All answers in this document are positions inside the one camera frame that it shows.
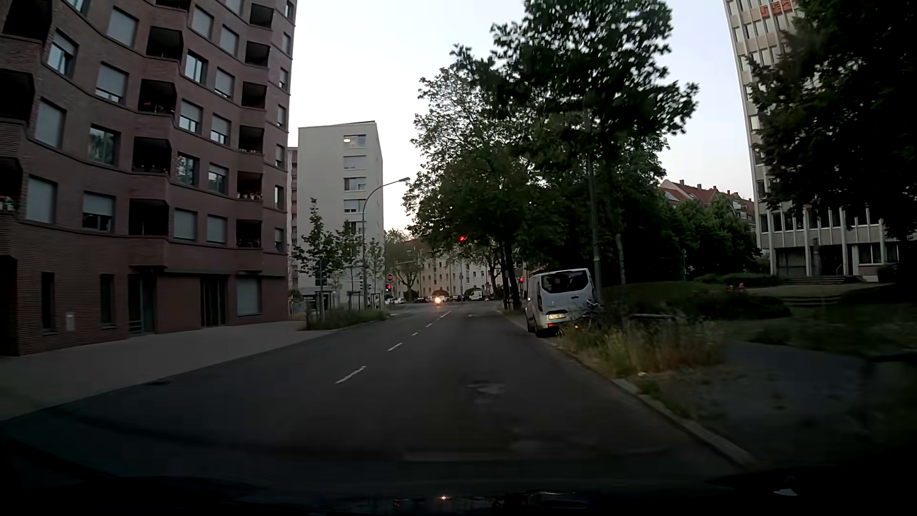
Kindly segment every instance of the road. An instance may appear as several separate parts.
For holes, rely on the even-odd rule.
[[[395,307],[386,321],[0,429],[113,475],[340,496],[657,485],[735,472],[498,308]]]

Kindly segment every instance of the dark brick apartment building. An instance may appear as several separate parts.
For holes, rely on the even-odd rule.
[[[288,0],[0,0],[0,353],[287,318]]]

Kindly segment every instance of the parked car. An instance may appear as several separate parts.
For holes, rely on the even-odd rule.
[[[569,269],[533,275],[528,280],[525,326],[539,337],[561,322],[576,320],[594,300],[589,269]]]

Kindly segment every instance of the sky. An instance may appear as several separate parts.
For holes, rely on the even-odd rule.
[[[697,83],[698,108],[686,134],[669,138],[660,158],[667,178],[752,196],[742,95],[722,0],[668,0],[672,52],[659,61],[670,81]],[[385,181],[420,169],[414,114],[418,80],[452,62],[456,43],[476,55],[492,48],[492,23],[522,19],[522,0],[299,0],[293,42],[291,127],[375,120]],[[297,145],[291,131],[289,145]],[[385,187],[385,227],[411,217],[406,185]]]

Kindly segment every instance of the street lamp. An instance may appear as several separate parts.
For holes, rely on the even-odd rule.
[[[366,295],[366,206],[370,204],[370,197],[372,197],[372,194],[376,193],[376,190],[382,188],[383,186],[394,185],[395,183],[407,183],[410,180],[411,180],[410,177],[402,177],[398,181],[392,181],[391,183],[386,183],[385,185],[376,186],[376,188],[372,190],[368,196],[366,196],[366,200],[363,201],[363,211],[360,214],[361,217],[360,217],[359,226],[361,228],[362,240],[363,240],[363,304],[364,305],[366,304],[366,300],[368,299]]]

